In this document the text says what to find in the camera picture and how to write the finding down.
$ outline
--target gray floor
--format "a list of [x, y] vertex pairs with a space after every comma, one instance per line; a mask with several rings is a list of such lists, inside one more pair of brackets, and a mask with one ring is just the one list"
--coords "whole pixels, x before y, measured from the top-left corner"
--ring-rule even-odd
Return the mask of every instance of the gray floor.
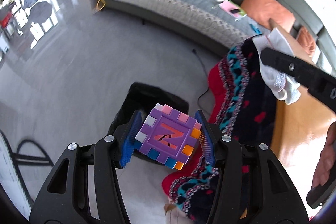
[[[180, 96], [189, 102], [190, 115], [198, 109], [197, 98], [207, 89], [207, 78], [192, 49], [208, 71], [218, 56], [154, 24], [142, 25], [138, 18], [113, 10], [90, 15], [73, 7], [71, 0], [57, 1], [58, 24], [32, 50], [13, 46], [0, 69], [0, 128], [14, 151], [22, 139], [33, 139], [56, 162], [71, 142], [97, 142], [136, 81]], [[16, 38], [22, 40], [17, 44], [25, 42], [25, 35]], [[211, 111], [211, 93], [201, 103]], [[49, 171], [21, 168], [33, 198]], [[134, 159], [118, 173], [132, 223], [158, 223], [155, 214], [164, 217], [167, 199], [161, 181], [170, 171]], [[151, 186], [155, 198], [146, 191]], [[144, 190], [135, 194], [140, 188]], [[152, 208], [142, 208], [135, 201], [139, 198], [153, 202]], [[148, 214], [139, 217], [146, 210]]]

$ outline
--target metal screw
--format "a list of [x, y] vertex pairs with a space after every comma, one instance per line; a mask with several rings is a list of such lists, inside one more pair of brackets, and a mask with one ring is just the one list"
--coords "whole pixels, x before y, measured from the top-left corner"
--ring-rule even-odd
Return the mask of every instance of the metal screw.
[[229, 135], [223, 135], [222, 136], [222, 141], [228, 143], [228, 142], [231, 141], [231, 137]]
[[68, 145], [68, 149], [69, 150], [75, 150], [77, 148], [77, 144], [76, 143], [71, 143]]
[[107, 143], [109, 142], [113, 142], [114, 141], [114, 136], [112, 135], [107, 135], [105, 138], [104, 138], [104, 141], [106, 141]]
[[289, 64], [289, 70], [290, 70], [290, 71], [293, 71], [294, 68], [295, 68], [295, 65], [294, 65], [293, 63], [290, 63], [290, 64]]
[[265, 144], [265, 143], [261, 143], [261, 144], [259, 145], [259, 147], [260, 147], [261, 150], [267, 150], [267, 149], [268, 149], [268, 145]]

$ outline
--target pink tile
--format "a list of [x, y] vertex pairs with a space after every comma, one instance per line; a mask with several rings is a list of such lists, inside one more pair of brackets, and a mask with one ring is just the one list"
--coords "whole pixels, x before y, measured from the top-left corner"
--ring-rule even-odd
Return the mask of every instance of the pink tile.
[[162, 111], [163, 113], [166, 113], [166, 114], [169, 115], [170, 112], [172, 111], [172, 109], [173, 109], [172, 107], [170, 107], [170, 106], [168, 106], [168, 105], [164, 105], [161, 111]]
[[196, 128], [198, 130], [201, 130], [201, 127], [202, 127], [202, 125], [200, 123], [196, 122], [194, 128]]
[[189, 116], [187, 114], [184, 114], [183, 112], [180, 113], [178, 120], [181, 122], [187, 122]]

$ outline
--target white towel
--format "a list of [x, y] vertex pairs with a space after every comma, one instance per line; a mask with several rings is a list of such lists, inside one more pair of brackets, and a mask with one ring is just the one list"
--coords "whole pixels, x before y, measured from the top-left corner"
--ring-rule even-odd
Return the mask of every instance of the white towel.
[[[293, 57], [295, 56], [287, 40], [277, 28], [274, 28], [267, 37], [264, 35], [253, 37], [253, 43], [257, 48], [259, 57], [261, 51], [266, 47]], [[265, 66], [260, 59], [259, 62], [261, 76], [265, 84], [272, 90], [274, 96], [278, 100], [285, 100], [287, 105], [295, 103], [301, 95], [297, 90], [300, 84], [293, 77]]]

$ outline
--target human hand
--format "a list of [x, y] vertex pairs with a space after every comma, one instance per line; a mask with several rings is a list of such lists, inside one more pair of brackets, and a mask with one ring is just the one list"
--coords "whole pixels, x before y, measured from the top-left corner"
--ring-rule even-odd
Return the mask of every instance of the human hand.
[[312, 188], [315, 188], [318, 185], [324, 185], [329, 179], [330, 169], [335, 163], [335, 151], [333, 147], [335, 139], [336, 122], [334, 122], [328, 129], [327, 139], [314, 172]]

